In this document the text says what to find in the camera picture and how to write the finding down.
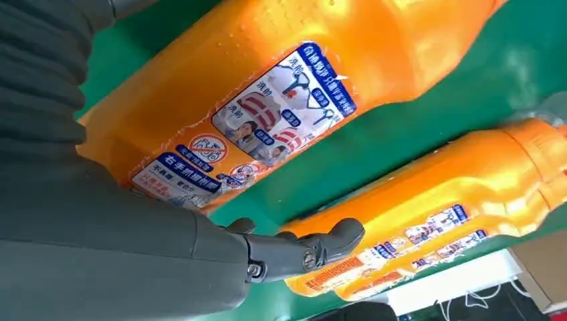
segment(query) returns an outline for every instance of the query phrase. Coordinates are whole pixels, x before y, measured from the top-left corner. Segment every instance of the product label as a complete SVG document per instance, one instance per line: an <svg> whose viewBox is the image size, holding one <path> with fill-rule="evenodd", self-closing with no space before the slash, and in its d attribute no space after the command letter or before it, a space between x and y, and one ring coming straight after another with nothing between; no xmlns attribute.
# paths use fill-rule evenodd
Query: product label
<svg viewBox="0 0 567 321"><path fill-rule="evenodd" d="M211 114L209 123L176 140L132 182L175 205L205 207L222 194L249 187L355 111L342 77L320 47L304 43ZM172 156L175 164L169 165L166 158ZM185 176L185 169L209 187Z"/></svg>
<svg viewBox="0 0 567 321"><path fill-rule="evenodd" d="M468 221L465 210L460 205L455 205L432 217L425 224L410 227L406 230L406 236L414 245L434 239L455 227Z"/></svg>
<svg viewBox="0 0 567 321"><path fill-rule="evenodd" d="M161 154L132 181L163 201L189 209L206 203L221 188L219 181L172 152Z"/></svg>
<svg viewBox="0 0 567 321"><path fill-rule="evenodd" d="M430 253L425 257L414 261L412 266L416 272L421 272L439 263L452 262L457 256L463 254L464 251L475 247L487 238L488 234L486 232L478 230L475 233L471 233L434 253Z"/></svg>
<svg viewBox="0 0 567 321"><path fill-rule="evenodd" d="M424 242L438 237L467 221L468 216L463 207L454 205L429 217L425 224L410 227L405 231L405 235L393 237L389 241L363 251L356 257L351 257L328 270L323 270L310 279L306 285L316 291L326 292L334 290L339 286L364 277L364 275L382 269L388 261L418 250ZM423 270L440 259L441 257L438 257L438 254L432 253L414 262L413 267L416 270Z"/></svg>
<svg viewBox="0 0 567 321"><path fill-rule="evenodd" d="M374 280L373 282L369 283L367 286L356 290L350 297L349 300L351 301L358 301L365 298L369 298L371 296L375 296L387 289L401 283L407 281L413 277L413 274L405 271L405 270L397 270L391 273Z"/></svg>
<svg viewBox="0 0 567 321"><path fill-rule="evenodd" d="M306 285L321 292L328 292L352 282L361 276L368 275L381 269L386 259L375 249L367 249L355 257L316 274L306 282Z"/></svg>
<svg viewBox="0 0 567 321"><path fill-rule="evenodd" d="M320 48L305 43L214 116L224 137L274 166L355 111Z"/></svg>

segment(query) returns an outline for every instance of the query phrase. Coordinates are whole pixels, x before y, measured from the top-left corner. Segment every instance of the orange plastic bottle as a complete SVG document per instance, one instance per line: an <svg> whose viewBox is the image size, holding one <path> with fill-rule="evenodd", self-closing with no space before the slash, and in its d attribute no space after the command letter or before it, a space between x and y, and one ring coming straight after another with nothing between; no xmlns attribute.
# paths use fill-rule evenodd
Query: orange plastic bottle
<svg viewBox="0 0 567 321"><path fill-rule="evenodd" d="M459 63L504 0L226 0L87 113L79 152L209 212Z"/></svg>
<svg viewBox="0 0 567 321"><path fill-rule="evenodd" d="M471 132L284 230L327 232L345 217L366 234L344 261L297 278L303 296L378 293L494 235L522 236L567 201L567 126L529 118Z"/></svg>

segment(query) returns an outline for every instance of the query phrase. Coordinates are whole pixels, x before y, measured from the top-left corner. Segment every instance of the metal screw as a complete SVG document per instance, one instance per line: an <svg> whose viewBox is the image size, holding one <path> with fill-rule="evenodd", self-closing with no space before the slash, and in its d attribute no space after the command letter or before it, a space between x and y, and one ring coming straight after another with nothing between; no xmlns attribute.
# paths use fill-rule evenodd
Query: metal screw
<svg viewBox="0 0 567 321"><path fill-rule="evenodd" d="M315 267L315 253L313 251L307 250L303 258L303 266L306 270L310 271Z"/></svg>
<svg viewBox="0 0 567 321"><path fill-rule="evenodd" d="M248 275L252 277L259 276L262 273L262 268L257 264L250 264L248 266Z"/></svg>

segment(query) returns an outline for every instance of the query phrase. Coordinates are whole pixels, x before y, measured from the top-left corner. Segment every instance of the cardboard box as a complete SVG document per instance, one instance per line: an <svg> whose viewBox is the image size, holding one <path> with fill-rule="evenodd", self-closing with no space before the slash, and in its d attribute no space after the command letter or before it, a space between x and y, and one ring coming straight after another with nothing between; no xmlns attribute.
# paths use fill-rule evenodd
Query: cardboard box
<svg viewBox="0 0 567 321"><path fill-rule="evenodd" d="M510 253L522 269L518 278L543 313L567 308L567 231L513 246Z"/></svg>

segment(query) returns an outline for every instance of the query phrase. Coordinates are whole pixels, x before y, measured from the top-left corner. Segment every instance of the red striped illustration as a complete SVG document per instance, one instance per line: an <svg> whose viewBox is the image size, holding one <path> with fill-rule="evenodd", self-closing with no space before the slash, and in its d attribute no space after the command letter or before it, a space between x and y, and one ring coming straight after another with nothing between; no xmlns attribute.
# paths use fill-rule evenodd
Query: red striped illustration
<svg viewBox="0 0 567 321"><path fill-rule="evenodd" d="M269 132L281 119L279 105L274 101L269 101L259 92L251 92L238 99L238 104L250 116L256 119L266 132Z"/></svg>
<svg viewBox="0 0 567 321"><path fill-rule="evenodd" d="M286 144L290 151L294 151L303 145L303 139L298 131L293 127L283 129L281 132L273 136L274 139Z"/></svg>

